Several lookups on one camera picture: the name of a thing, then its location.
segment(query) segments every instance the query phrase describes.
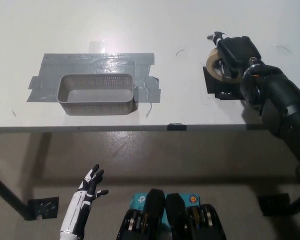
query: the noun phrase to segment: robot finger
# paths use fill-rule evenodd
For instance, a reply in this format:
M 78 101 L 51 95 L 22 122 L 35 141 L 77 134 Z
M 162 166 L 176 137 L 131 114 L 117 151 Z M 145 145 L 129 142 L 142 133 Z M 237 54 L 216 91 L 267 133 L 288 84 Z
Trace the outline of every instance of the robot finger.
M 93 200 L 99 198 L 100 196 L 107 195 L 108 193 L 109 193 L 109 190 L 107 190 L 107 189 L 106 190 L 99 190 L 95 193 Z
M 98 169 L 99 169 L 99 164 L 96 164 L 92 169 L 90 169 L 90 171 L 87 173 L 87 175 L 84 177 L 83 181 L 81 182 L 77 192 L 87 191 L 89 189 L 89 183 L 93 178 L 96 177 L 96 172 L 98 171 Z
M 226 38 L 227 38 L 227 35 L 221 31 L 215 31 L 213 35 L 207 36 L 207 39 L 213 41 L 213 43 L 216 46 L 220 40 L 226 39 Z

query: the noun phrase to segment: robotic arm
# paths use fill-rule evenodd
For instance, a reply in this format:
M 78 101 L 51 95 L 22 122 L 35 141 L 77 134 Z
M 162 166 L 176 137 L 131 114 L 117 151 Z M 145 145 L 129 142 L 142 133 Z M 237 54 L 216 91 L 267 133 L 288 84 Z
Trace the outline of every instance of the robotic arm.
M 96 192 L 97 184 L 102 181 L 104 171 L 95 165 L 84 177 L 78 190 L 73 194 L 66 211 L 61 229 L 60 240 L 82 240 L 85 237 L 85 226 L 93 200 L 106 195 L 108 190 Z
M 298 159 L 296 175 L 300 182 L 300 89 L 278 67 L 262 62 L 249 37 L 228 37 L 217 31 L 207 38 L 216 45 L 222 75 L 227 79 L 242 79 L 240 91 L 246 102 L 259 112 L 263 125 L 283 139 Z M 284 198 L 264 198 L 263 203 L 259 202 L 262 211 L 269 216 L 300 211 L 300 198 L 290 205 Z

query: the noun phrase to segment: gray duct tape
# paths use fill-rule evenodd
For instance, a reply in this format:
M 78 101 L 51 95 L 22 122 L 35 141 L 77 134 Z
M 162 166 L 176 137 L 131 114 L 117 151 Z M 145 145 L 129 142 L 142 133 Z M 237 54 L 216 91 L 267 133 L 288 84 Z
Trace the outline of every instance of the gray duct tape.
M 159 79 L 149 76 L 153 53 L 54 54 L 43 56 L 38 76 L 29 84 L 27 102 L 57 102 L 60 79 L 65 74 L 119 73 L 134 76 L 134 100 L 160 103 Z

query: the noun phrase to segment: white robotic hand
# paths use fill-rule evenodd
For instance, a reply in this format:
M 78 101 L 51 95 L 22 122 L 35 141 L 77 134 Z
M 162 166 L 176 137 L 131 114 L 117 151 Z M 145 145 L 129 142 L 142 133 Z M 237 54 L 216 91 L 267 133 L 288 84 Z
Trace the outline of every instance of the white robotic hand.
M 106 195 L 108 190 L 96 191 L 97 184 L 102 181 L 103 170 L 95 165 L 85 176 L 78 190 L 73 194 L 66 211 L 61 229 L 60 240 L 82 240 L 85 237 L 85 226 L 93 200 Z

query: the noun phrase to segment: tape roll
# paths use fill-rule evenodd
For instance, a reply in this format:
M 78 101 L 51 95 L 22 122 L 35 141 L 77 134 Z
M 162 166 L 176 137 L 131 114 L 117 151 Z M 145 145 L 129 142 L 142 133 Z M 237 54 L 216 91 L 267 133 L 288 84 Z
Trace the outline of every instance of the tape roll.
M 222 77 L 221 75 L 219 75 L 217 72 L 216 72 L 216 63 L 221 60 L 222 58 L 220 57 L 219 53 L 218 53 L 218 50 L 217 48 L 214 48 L 209 56 L 208 56 L 208 59 L 206 61 L 206 64 L 205 64 L 205 67 L 207 69 L 207 71 L 209 72 L 209 74 L 221 81 L 221 82 L 225 82 L 225 83 L 240 83 L 241 80 L 242 80 L 242 77 L 241 76 L 238 76 L 237 78 L 227 78 L 227 77 Z

